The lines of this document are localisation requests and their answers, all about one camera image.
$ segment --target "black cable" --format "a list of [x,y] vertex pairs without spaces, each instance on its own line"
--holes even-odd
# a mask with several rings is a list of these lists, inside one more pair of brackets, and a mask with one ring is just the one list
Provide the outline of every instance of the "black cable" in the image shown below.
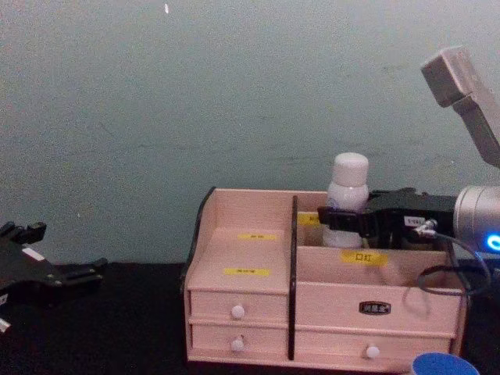
[[[461,248],[463,248],[466,252],[471,254],[475,260],[479,262],[480,267],[472,267],[472,266],[458,266],[458,262],[456,261],[455,257],[455,251],[453,250],[453,246],[450,249],[450,252],[453,252],[453,256],[451,256],[452,264],[453,266],[434,266],[425,269],[416,279],[418,283],[418,287],[422,289],[423,291],[426,291],[427,293],[431,293],[433,295],[479,295],[481,293],[484,293],[490,286],[491,286],[491,273],[490,270],[488,269],[488,265],[484,261],[483,257],[478,253],[475,252],[473,249],[470,248],[469,245],[466,243],[457,240],[456,238],[446,236],[444,234],[439,234],[435,233],[434,235],[436,238],[440,238],[446,241],[450,241],[452,243],[457,244]],[[471,289],[464,284],[464,289],[465,293],[462,292],[453,292],[453,291],[439,291],[436,290],[435,288],[430,288],[425,286],[425,279],[426,277],[437,273],[437,272],[455,272],[458,275],[463,272],[463,271],[470,271],[474,273],[481,273],[484,278],[484,285],[475,289]]]

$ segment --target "robotic arm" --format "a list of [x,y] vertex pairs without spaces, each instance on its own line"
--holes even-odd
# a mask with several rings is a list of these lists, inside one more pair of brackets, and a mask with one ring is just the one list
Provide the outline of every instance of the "robotic arm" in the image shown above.
[[[462,117],[481,157],[500,168],[500,107],[477,75],[464,47],[446,48],[421,68],[437,102],[452,106]],[[379,248],[388,238],[414,240],[435,220],[440,234],[454,237],[474,252],[500,253],[500,187],[469,186],[458,198],[417,195],[414,189],[375,191],[361,213],[318,208],[320,222],[330,229],[377,237]]]
[[[0,227],[0,306],[6,303],[55,305],[96,291],[108,261],[104,258],[62,273],[45,257],[25,244],[41,241],[46,225],[27,228],[8,222]],[[0,319],[0,332],[10,324]]]

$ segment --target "drawer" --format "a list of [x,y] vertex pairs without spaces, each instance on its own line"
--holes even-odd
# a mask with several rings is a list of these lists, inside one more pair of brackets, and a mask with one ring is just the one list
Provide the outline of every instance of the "drawer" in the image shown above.
[[287,330],[195,324],[192,333],[194,349],[215,349],[226,355],[287,352]]
[[[295,351],[299,355],[324,354],[377,359],[412,360],[424,352],[449,351],[450,340],[433,337],[398,337],[365,334],[332,334],[327,332],[295,332]],[[367,350],[370,348],[372,359]]]
[[[388,314],[360,312],[361,302],[391,305]],[[454,338],[460,297],[432,295],[417,287],[297,283],[297,325],[404,332]]]
[[193,291],[191,293],[191,317],[286,323],[288,321],[288,297],[286,295]]

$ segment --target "white sticker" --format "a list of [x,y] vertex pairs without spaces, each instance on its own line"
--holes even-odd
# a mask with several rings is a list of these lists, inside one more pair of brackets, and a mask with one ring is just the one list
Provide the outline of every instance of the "white sticker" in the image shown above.
[[425,217],[405,216],[405,225],[407,227],[419,227],[425,223]]
[[33,250],[32,248],[24,248],[23,249],[23,253],[26,254],[26,255],[29,255],[31,258],[37,260],[38,262],[40,262],[41,260],[44,260],[44,256],[42,254],[38,254],[35,250]]

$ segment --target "blue lid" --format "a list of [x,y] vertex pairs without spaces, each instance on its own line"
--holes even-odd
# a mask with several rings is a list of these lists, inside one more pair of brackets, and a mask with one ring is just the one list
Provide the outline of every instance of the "blue lid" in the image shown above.
[[415,375],[480,375],[465,359],[445,353],[425,353],[415,358],[412,364]]

